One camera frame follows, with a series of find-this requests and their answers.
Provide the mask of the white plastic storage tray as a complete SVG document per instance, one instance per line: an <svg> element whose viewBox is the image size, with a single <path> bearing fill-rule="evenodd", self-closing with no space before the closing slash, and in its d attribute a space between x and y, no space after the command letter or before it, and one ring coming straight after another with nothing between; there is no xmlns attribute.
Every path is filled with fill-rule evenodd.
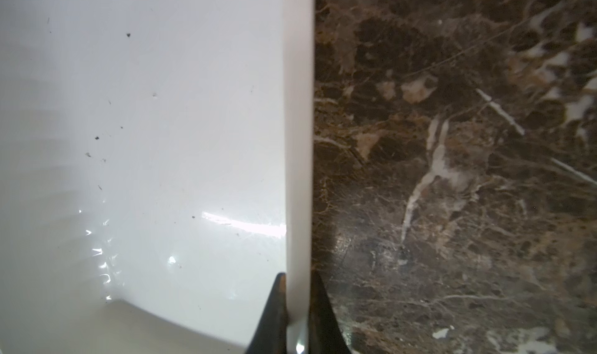
<svg viewBox="0 0 597 354"><path fill-rule="evenodd" d="M315 0L1 0L1 351L308 352Z"/></svg>

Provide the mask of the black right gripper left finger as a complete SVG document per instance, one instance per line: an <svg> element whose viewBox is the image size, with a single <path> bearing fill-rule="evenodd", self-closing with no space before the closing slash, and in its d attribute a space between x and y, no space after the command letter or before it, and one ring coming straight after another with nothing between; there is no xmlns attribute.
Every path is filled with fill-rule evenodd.
<svg viewBox="0 0 597 354"><path fill-rule="evenodd" d="M286 274L279 273L245 354L286 354L288 321Z"/></svg>

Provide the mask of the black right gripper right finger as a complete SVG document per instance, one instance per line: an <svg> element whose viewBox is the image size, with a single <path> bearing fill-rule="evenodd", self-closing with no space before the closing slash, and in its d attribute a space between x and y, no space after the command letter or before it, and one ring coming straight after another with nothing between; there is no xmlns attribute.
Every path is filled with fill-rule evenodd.
<svg viewBox="0 0 597 354"><path fill-rule="evenodd" d="M320 274L311 272L309 296L309 353L351 354Z"/></svg>

